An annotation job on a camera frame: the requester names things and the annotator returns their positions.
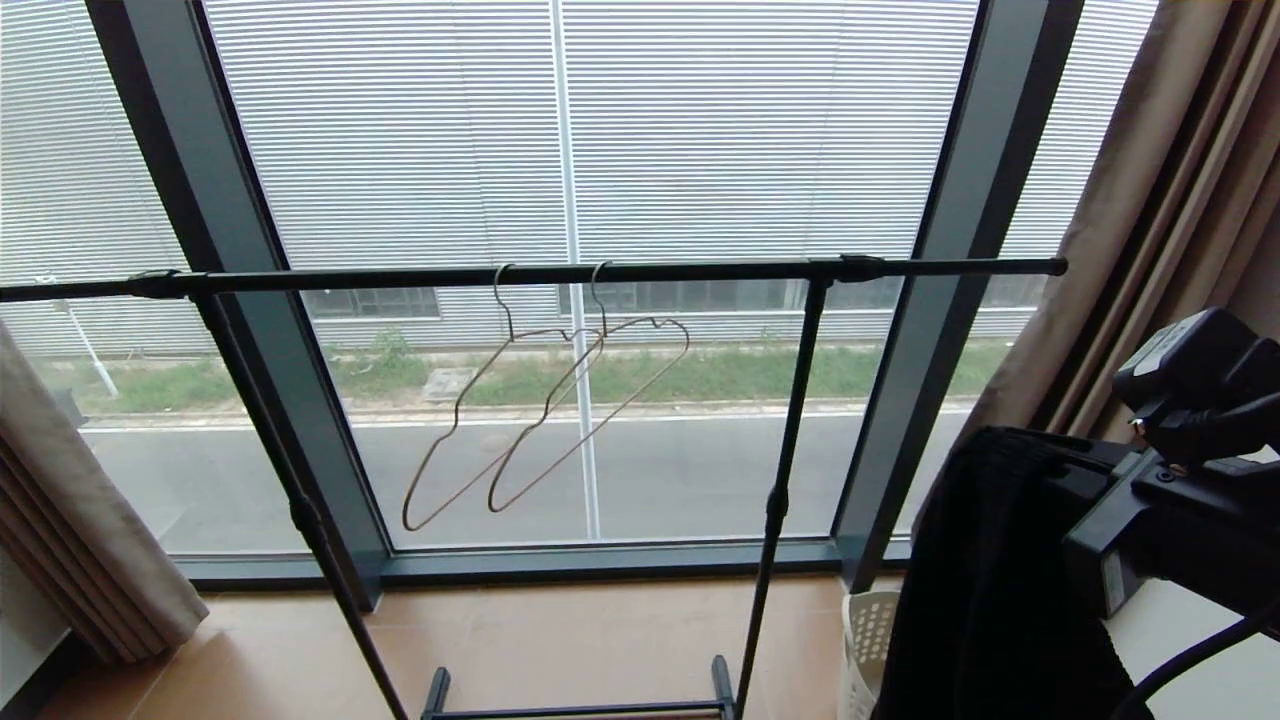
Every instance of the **laundry basket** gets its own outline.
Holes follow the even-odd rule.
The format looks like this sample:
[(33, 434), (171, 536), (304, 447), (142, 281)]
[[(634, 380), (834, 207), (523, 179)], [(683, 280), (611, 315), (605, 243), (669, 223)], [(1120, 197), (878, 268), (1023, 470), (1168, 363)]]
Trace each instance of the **laundry basket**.
[(838, 720), (869, 720), (876, 708), (897, 596), (897, 591), (845, 596), (841, 615), (845, 624), (845, 667), (836, 714)]

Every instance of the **grass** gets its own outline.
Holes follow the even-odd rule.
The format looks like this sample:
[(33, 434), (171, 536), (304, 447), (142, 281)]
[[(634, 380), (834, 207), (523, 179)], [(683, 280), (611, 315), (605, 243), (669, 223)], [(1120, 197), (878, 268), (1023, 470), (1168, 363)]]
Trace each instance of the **grass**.
[[(1004, 342), (974, 341), (965, 346), (948, 395), (975, 395), (1000, 365)], [(358, 405), (407, 407), (421, 402), (422, 384), (431, 374), (426, 356), (415, 355), (402, 340), (379, 338), (357, 354), (330, 351), (329, 372), (339, 395)], [(593, 402), (620, 402), (671, 361), (655, 351), (613, 351), (591, 366)], [(870, 393), (879, 365), (879, 346), (819, 347), (814, 354), (809, 397), (858, 398)], [(480, 365), (483, 356), (451, 364)], [(499, 361), (467, 396), (468, 406), (540, 405), (568, 370), (563, 352), (522, 355)], [(785, 400), (791, 388), (795, 348), (717, 347), (694, 350), (676, 363), (640, 397), (648, 402), (713, 400)], [(42, 363), (37, 370), (54, 388), (73, 388), (84, 413), (164, 413), (233, 410), (236, 388), (220, 363), (132, 363), (110, 369), (120, 391), (113, 398), (87, 363)], [(572, 379), (564, 402), (572, 402)]]

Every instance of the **white pole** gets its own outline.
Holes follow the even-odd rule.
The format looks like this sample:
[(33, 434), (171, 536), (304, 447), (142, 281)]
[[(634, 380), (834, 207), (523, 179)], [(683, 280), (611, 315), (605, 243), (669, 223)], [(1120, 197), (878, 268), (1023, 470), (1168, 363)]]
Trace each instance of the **white pole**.
[[(564, 69), (564, 14), (561, 0), (550, 1), (552, 20), (552, 64), (556, 70), (556, 119), (559, 126), (561, 190), (564, 193), (564, 236), (568, 245), (568, 261), (581, 263), (582, 255), (577, 242), (577, 187), (573, 182), (573, 135), (570, 128), (568, 76)], [(586, 355), (586, 320), (582, 310), (582, 286), (568, 288), (570, 313), (573, 318), (573, 355)], [(595, 480), (595, 438), (588, 437), (591, 421), (591, 382), (588, 377), (588, 363), (577, 366), (577, 420), (579, 437), (586, 437), (582, 443), (582, 493), (586, 497), (586, 537), (600, 539), (600, 498)]]
[(84, 334), (84, 328), (81, 327), (79, 319), (76, 318), (76, 311), (72, 310), (70, 302), (67, 304), (67, 315), (72, 319), (76, 334), (81, 336), (81, 342), (84, 343), (84, 350), (88, 350), (88, 356), (93, 360), (93, 369), (97, 370), (97, 377), (102, 378), (102, 384), (106, 386), (106, 392), (111, 393), (111, 397), (120, 397), (120, 391), (115, 389), (115, 383), (111, 382), (111, 374), (106, 372), (106, 365), (97, 359), (97, 352), (93, 352), (93, 343), (90, 342), (88, 336)]

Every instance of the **gray asphalt road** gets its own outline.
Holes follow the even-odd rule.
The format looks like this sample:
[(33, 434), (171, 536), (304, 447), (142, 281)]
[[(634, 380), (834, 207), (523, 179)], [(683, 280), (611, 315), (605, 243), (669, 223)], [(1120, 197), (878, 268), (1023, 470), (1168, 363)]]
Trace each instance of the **gray asphalt road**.
[[(859, 415), (805, 418), (785, 532), (824, 534), (838, 501)], [(920, 475), (942, 464), (963, 414), (941, 415)], [(440, 446), (413, 502), (422, 516), (484, 468), (521, 425), (470, 425)], [(564, 461), (509, 510), (485, 507), (488, 477), (420, 532), (401, 528), (404, 488), (440, 427), (357, 427), (356, 441), (398, 547), (524, 543), (586, 538), (582, 464)], [(758, 536), (773, 482), (782, 418), (641, 418), (596, 434), (604, 539)], [(100, 461), (170, 552), (305, 550), (284, 493), (247, 429), (96, 430), (86, 434)], [(577, 439), (577, 424), (531, 434), (499, 486), (509, 497)], [(900, 525), (924, 493), (916, 483)]]

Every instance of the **black garment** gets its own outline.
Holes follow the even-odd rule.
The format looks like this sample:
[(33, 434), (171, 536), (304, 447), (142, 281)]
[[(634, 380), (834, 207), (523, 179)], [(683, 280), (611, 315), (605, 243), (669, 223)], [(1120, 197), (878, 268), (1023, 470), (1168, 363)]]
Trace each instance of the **black garment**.
[(1057, 457), (993, 428), (954, 454), (911, 550), (877, 720), (1107, 720), (1133, 689), (1068, 584), (1079, 518), (1042, 483)]

